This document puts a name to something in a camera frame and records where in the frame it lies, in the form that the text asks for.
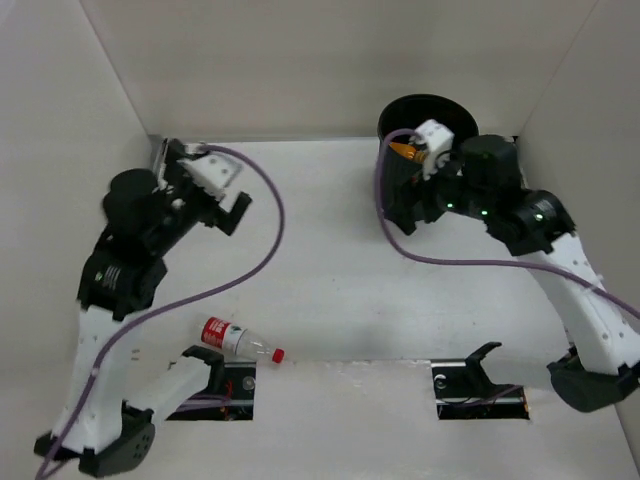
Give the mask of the orange juice bottle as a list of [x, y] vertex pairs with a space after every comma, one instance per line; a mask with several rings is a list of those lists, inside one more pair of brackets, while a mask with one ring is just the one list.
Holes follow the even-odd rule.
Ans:
[[427, 151], [424, 148], [412, 144], [391, 142], [390, 148], [401, 157], [418, 164], [423, 164], [427, 156]]

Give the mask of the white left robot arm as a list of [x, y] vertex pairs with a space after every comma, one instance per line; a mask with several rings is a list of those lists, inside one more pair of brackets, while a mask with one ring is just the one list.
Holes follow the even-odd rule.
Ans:
[[158, 425], [193, 394], [221, 393], [219, 355], [191, 346], [157, 380], [126, 394], [130, 358], [142, 324], [157, 314], [156, 290], [167, 273], [165, 255], [195, 226], [232, 234], [251, 199], [240, 193], [221, 203], [247, 161], [217, 146], [189, 150], [164, 145], [164, 170], [117, 174], [102, 201], [106, 225], [80, 277], [79, 336], [72, 383], [55, 426], [34, 451], [38, 477], [68, 461], [104, 479], [136, 469], [149, 453]]

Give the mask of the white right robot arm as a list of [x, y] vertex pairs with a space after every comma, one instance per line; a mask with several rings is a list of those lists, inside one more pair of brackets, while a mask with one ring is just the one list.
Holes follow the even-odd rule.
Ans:
[[[495, 134], [458, 141], [450, 131], [428, 137], [395, 130], [380, 140], [373, 185], [383, 234], [400, 255], [429, 265], [523, 269], [532, 275], [569, 340], [567, 352], [548, 363], [543, 375], [565, 404], [591, 413], [638, 390], [639, 335], [624, 317], [638, 316], [638, 309], [606, 291], [561, 201], [525, 186], [514, 143]], [[414, 207], [421, 208], [425, 223], [446, 213], [482, 222], [510, 259], [445, 259], [407, 251], [388, 225], [412, 234]]]

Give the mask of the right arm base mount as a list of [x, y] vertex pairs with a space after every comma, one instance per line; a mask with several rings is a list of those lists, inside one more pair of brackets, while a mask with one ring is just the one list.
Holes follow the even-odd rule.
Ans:
[[430, 361], [439, 420], [530, 419], [524, 388], [492, 382], [482, 365], [501, 346], [501, 342], [487, 342], [465, 358]]

